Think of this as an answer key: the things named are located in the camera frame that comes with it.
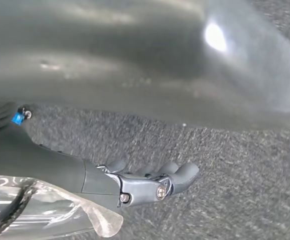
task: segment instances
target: plastic bag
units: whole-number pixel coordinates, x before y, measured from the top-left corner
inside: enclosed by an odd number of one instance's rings
[[[35,180],[36,194],[17,220],[0,235],[8,240],[50,240],[95,231],[116,235],[123,217],[55,185],[28,177],[0,176],[0,212],[15,199],[24,181]]]

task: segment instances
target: cable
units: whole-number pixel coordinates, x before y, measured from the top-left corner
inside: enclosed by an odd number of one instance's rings
[[[20,189],[15,200],[3,211],[5,216],[0,221],[0,234],[4,232],[23,213],[32,196],[37,191],[37,188],[35,187],[35,183],[36,181],[33,180],[27,182]]]

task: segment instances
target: robotic finger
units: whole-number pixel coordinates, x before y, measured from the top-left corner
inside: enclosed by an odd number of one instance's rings
[[[119,207],[155,203],[180,194],[190,187],[199,174],[199,168],[194,163],[185,163],[178,167],[176,163],[169,162],[157,172],[146,173],[143,170],[137,172],[141,175],[121,174],[119,172],[122,171],[122,166],[125,166],[123,161],[115,161],[108,166],[97,166],[119,183],[120,188]]]

